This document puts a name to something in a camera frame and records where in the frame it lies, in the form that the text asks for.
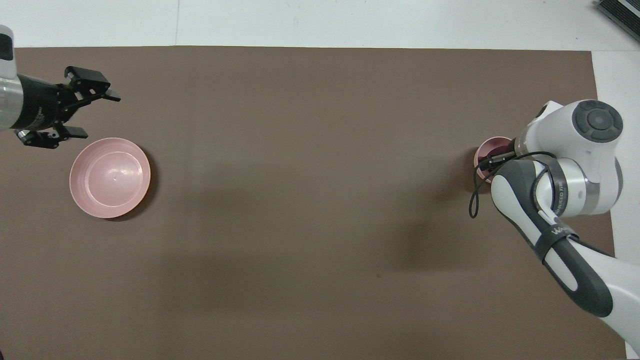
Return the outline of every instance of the black strap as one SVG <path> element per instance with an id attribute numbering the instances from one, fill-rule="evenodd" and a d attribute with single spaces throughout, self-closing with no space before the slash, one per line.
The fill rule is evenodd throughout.
<path id="1" fill-rule="evenodd" d="M 573 235 L 578 238 L 578 235 L 575 234 L 575 231 L 571 227 L 564 225 L 562 223 L 552 225 L 546 228 L 538 238 L 538 241 L 533 247 L 533 251 L 536 253 L 536 256 L 540 261 L 545 260 L 545 256 L 551 249 L 554 244 L 565 237 Z"/>

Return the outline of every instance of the brown table surface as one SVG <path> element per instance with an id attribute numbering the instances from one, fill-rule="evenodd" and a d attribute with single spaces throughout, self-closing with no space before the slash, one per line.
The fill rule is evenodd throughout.
<path id="1" fill-rule="evenodd" d="M 122 102 L 54 151 L 0 133 L 0 348 L 12 359 L 601 359 L 624 342 L 562 292 L 472 154 L 548 100 L 595 98 L 583 52 L 18 49 L 102 71 Z M 152 185 L 93 218 L 68 173 L 127 138 Z M 567 222 L 611 252 L 608 215 Z"/>

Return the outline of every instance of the black cable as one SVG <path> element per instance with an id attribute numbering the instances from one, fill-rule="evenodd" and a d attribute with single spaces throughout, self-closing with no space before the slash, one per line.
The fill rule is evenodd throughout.
<path id="1" fill-rule="evenodd" d="M 476 172 L 477 170 L 480 168 L 480 166 L 484 166 L 487 162 L 491 162 L 492 157 L 489 156 L 486 159 L 484 159 L 483 161 L 480 161 L 480 163 L 478 163 L 478 165 L 475 167 L 474 169 L 474 192 L 471 194 L 471 199 L 469 200 L 469 217 L 470 218 L 476 218 L 478 216 L 478 211 L 480 208 L 480 194 L 479 194 L 479 190 L 480 188 L 482 188 L 482 186 L 485 184 L 486 180 L 489 179 L 491 176 L 494 176 L 498 170 L 500 170 L 504 164 L 508 163 L 511 160 L 519 160 L 522 158 L 526 158 L 528 156 L 533 156 L 533 155 L 547 155 L 550 156 L 551 158 L 556 158 L 556 155 L 552 154 L 551 152 L 548 151 L 533 151 L 533 152 L 528 152 L 526 154 L 522 154 L 522 155 L 518 155 L 515 156 L 505 162 L 503 162 L 502 164 L 498 165 L 495 169 L 493 169 L 487 176 L 484 177 L 484 179 L 482 179 L 482 182 L 480 184 L 477 183 L 477 176 L 476 176 Z M 543 172 L 541 174 L 538 175 L 539 178 L 542 178 L 543 174 L 546 174 L 548 172 L 548 165 L 544 164 L 545 169 L 543 170 Z"/>

